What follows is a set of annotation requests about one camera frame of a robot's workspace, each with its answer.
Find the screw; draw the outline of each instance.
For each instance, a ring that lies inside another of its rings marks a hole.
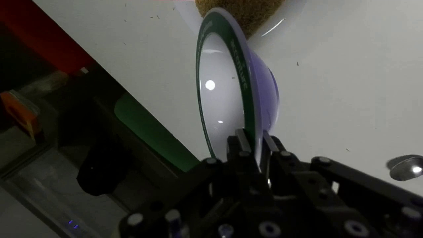
[[[422,219],[422,213],[419,213],[418,210],[410,207],[410,206],[404,206],[401,209],[401,213],[404,215],[406,215],[409,219],[414,219],[414,221],[419,221]]]
[[[282,230],[278,223],[273,221],[265,221],[259,225],[259,231],[263,236],[274,238],[279,236]]]
[[[221,225],[217,230],[221,238],[230,238],[234,234],[234,227],[229,223]]]
[[[370,230],[364,226],[363,223],[360,223],[359,221],[347,221],[344,223],[345,230],[348,231],[348,234],[353,235],[353,236],[369,236],[370,235]]]
[[[324,164],[330,164],[330,162],[331,162],[331,158],[328,158],[328,157],[319,157],[319,161],[320,161],[320,162],[324,162]]]
[[[142,213],[134,213],[127,218],[127,223],[130,226],[139,226],[144,221],[144,215]]]

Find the brown object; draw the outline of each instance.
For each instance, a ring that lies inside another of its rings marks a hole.
[[[253,35],[285,0],[196,0],[197,8],[205,16],[212,8],[221,6],[230,12],[246,37]]]

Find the white surface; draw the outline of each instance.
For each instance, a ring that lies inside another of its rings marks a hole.
[[[195,154],[208,156],[196,33],[174,0],[39,4]],[[289,148],[386,180],[386,158],[423,153],[422,10],[421,0],[298,0],[289,24],[253,42],[278,79],[277,135]],[[422,178],[401,185],[423,190]]]

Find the green panel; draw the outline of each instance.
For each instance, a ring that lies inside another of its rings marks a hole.
[[[187,172],[199,160],[130,94],[125,94],[115,104],[115,115],[154,152],[175,166]]]

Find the bolt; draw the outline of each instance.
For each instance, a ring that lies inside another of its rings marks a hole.
[[[422,219],[422,213],[419,213],[418,210],[410,207],[410,206],[404,206],[401,209],[401,213],[404,215],[406,215],[409,219],[414,219],[414,221],[419,221]]]
[[[319,157],[319,161],[320,161],[320,162],[324,162],[324,164],[330,164],[330,162],[331,162],[331,158],[328,158],[328,157]]]
[[[234,234],[234,227],[229,223],[224,223],[218,227],[221,238],[230,238]]]
[[[142,213],[134,213],[127,218],[127,223],[130,226],[139,226],[144,221],[144,215]]]
[[[281,232],[282,232],[279,225],[273,221],[262,222],[259,225],[259,231],[262,236],[269,236],[269,238],[281,236]]]
[[[345,230],[348,231],[348,234],[353,235],[353,236],[369,236],[370,235],[370,230],[364,226],[363,223],[360,223],[359,221],[347,221],[344,223]]]

